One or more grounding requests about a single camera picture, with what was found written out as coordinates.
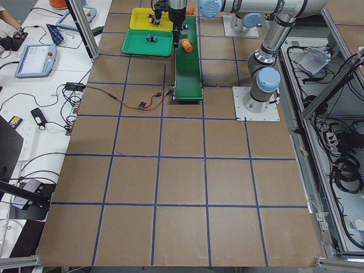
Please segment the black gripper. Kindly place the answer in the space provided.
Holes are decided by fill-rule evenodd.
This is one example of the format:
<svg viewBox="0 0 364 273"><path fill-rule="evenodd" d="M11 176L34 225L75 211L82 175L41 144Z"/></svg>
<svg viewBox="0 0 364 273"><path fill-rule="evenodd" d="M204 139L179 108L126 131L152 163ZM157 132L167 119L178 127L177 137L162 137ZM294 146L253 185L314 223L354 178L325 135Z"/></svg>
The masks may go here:
<svg viewBox="0 0 364 273"><path fill-rule="evenodd" d="M168 0L168 18L173 25L173 47L179 47L180 27L185 21L187 0Z"/></svg>

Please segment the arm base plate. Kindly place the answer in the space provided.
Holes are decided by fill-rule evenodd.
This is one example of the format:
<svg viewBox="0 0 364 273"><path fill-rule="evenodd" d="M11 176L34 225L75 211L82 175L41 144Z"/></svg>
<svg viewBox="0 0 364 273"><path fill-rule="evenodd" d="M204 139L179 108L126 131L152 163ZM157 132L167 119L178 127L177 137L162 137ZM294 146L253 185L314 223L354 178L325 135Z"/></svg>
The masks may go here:
<svg viewBox="0 0 364 273"><path fill-rule="evenodd" d="M250 95L250 87L234 86L233 99L237 121L279 122L278 107L273 94L266 102L257 102Z"/></svg>
<svg viewBox="0 0 364 273"><path fill-rule="evenodd" d="M245 27L242 19L239 19L235 15L224 15L222 20L224 23L224 33L226 37L246 39L259 38L257 26L252 28Z"/></svg>

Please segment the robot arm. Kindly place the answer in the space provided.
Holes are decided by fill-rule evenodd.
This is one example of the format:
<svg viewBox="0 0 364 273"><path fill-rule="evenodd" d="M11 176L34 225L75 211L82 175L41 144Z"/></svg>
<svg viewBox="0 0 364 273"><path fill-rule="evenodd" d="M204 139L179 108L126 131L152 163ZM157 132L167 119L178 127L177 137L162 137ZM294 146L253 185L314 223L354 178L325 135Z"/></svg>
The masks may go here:
<svg viewBox="0 0 364 273"><path fill-rule="evenodd" d="M238 32L244 28L256 27L260 23L260 13L244 13L239 10L242 1L198 1L200 14L206 18L212 18L225 8L235 17L231 22L231 28ZM187 1L157 1L154 4L154 12L157 19L160 19L162 12L168 12L168 19L172 22L173 46L177 48L180 44L180 32L183 29L183 22L187 14Z"/></svg>
<svg viewBox="0 0 364 273"><path fill-rule="evenodd" d="M319 11L327 1L198 1L200 14L212 18L220 12L273 14L260 48L249 56L248 68L252 87L243 98L244 107L252 113L266 111L269 100L280 84L280 74L273 68L278 52L295 25L297 18L308 17Z"/></svg>

